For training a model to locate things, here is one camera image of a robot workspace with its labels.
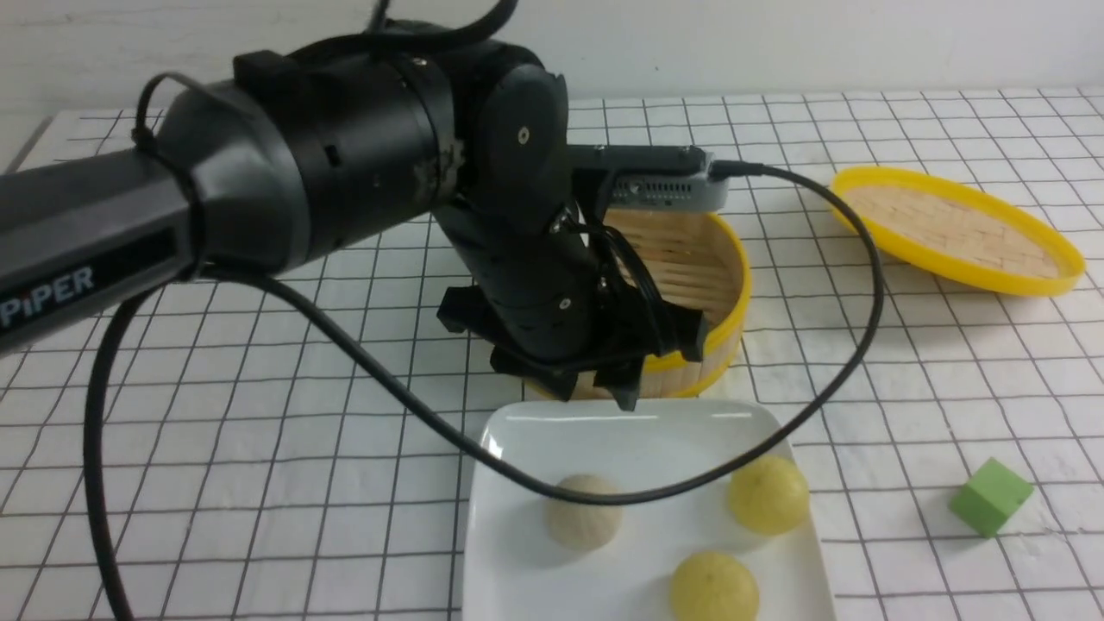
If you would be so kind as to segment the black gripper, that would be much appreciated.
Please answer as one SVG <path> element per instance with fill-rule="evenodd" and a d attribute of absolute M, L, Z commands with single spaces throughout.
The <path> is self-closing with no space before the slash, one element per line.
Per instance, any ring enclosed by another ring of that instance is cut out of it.
<path fill-rule="evenodd" d="M 527 233 L 465 204 L 436 220 L 473 274 L 473 285 L 446 291 L 438 319 L 491 343 L 497 373 L 561 402 L 592 373 L 596 390 L 635 411 L 646 357 L 705 357 L 705 315 L 664 299 L 617 229 L 553 215 Z"/>

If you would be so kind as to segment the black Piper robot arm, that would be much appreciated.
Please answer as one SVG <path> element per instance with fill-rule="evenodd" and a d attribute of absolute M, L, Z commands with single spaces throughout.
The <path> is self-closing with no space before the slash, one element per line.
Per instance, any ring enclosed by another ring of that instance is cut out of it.
<path fill-rule="evenodd" d="M 420 215 L 473 274 L 437 313 L 492 368 L 625 410 L 646 356 L 705 357 L 705 315 L 631 288 L 603 227 L 624 173 L 705 171 L 696 147 L 567 145 L 567 82 L 527 48 L 426 22 L 234 60 L 134 145 L 3 177 L 3 352 L 174 280 L 272 276 Z"/>

